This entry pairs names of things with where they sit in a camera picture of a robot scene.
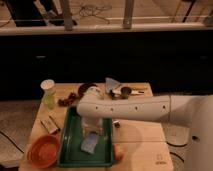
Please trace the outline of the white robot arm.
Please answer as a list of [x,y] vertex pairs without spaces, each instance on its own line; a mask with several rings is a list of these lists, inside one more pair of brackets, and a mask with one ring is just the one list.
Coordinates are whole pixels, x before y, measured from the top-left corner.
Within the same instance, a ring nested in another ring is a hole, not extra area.
[[137,121],[166,121],[189,128],[184,171],[213,171],[213,95],[163,95],[104,99],[89,88],[77,104],[80,116]]

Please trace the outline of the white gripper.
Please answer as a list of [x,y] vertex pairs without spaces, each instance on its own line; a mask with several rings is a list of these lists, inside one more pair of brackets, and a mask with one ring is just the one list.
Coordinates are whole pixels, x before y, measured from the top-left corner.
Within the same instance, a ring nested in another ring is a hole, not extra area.
[[103,119],[93,117],[83,117],[81,119],[83,135],[87,136],[90,132],[95,132],[98,135],[103,133]]

